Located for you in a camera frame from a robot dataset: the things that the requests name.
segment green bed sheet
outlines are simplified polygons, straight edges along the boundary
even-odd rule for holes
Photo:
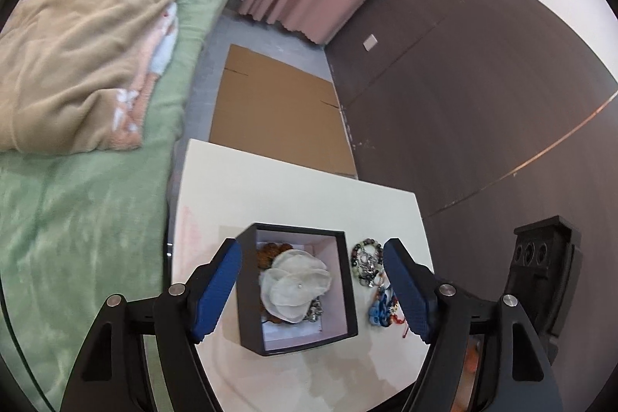
[[[73,156],[0,154],[0,354],[40,412],[60,408],[103,302],[153,297],[163,281],[166,188],[205,37],[227,0],[178,0],[177,46],[156,85],[143,147]],[[35,388],[10,337],[12,326]]]

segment floor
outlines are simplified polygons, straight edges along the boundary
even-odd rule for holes
[[[185,111],[185,129],[174,148],[174,169],[168,188],[171,209],[176,206],[189,139],[207,141],[210,136],[214,105],[230,44],[248,48],[324,80],[333,81],[324,50],[307,41],[302,34],[288,32],[278,25],[255,22],[226,8],[197,62]],[[168,241],[173,239],[174,224],[175,214],[170,212]]]

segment black box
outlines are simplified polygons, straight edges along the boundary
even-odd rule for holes
[[[237,236],[242,267],[236,281],[240,344],[262,356],[316,348],[358,335],[356,307],[345,233],[304,227],[252,224]],[[318,322],[262,323],[257,251],[267,242],[289,243],[322,260],[332,275],[320,296],[324,313]]]

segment wall outlet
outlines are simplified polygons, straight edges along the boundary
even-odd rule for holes
[[[378,40],[376,39],[376,36],[374,36],[373,34],[370,35],[369,37],[367,37],[367,39],[365,40],[365,42],[363,43],[363,46],[365,46],[365,49],[367,51],[369,51],[371,48],[373,48],[376,44],[378,43]]]

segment tabletop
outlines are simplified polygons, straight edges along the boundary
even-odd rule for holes
[[[185,282],[225,238],[253,222],[342,230],[351,251],[365,238],[400,238],[433,270],[413,193],[191,140],[177,207],[172,282]],[[365,412],[410,385],[427,353],[405,325],[369,324],[375,288],[354,279],[358,335],[319,348],[259,356],[240,346],[236,291],[197,346],[224,411]]]

